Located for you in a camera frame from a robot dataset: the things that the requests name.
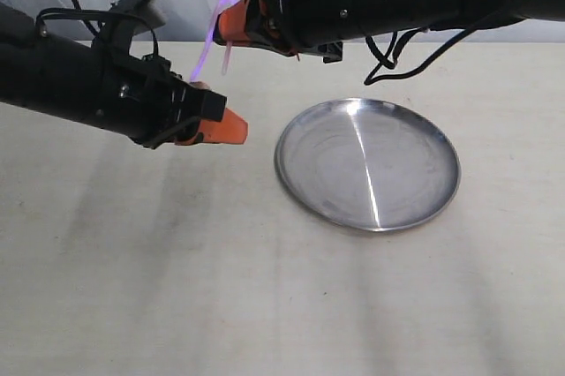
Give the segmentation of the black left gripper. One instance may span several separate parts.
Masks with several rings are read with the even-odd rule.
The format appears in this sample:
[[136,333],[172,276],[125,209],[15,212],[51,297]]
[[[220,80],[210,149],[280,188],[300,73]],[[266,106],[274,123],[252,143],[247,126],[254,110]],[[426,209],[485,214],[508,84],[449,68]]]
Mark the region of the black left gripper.
[[243,145],[248,123],[203,81],[184,81],[158,55],[114,52],[104,62],[94,125],[145,148],[174,142]]

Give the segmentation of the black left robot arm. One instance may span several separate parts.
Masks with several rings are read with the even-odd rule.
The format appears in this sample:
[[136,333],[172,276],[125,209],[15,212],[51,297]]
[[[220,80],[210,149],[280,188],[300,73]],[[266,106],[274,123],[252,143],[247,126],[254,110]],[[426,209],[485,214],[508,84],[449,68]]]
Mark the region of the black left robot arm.
[[[51,34],[49,19],[100,20],[91,46]],[[122,134],[145,148],[173,143],[241,145],[248,124],[225,96],[174,73],[159,49],[137,58],[121,35],[144,24],[132,13],[50,8],[32,18],[1,7],[1,101]]]

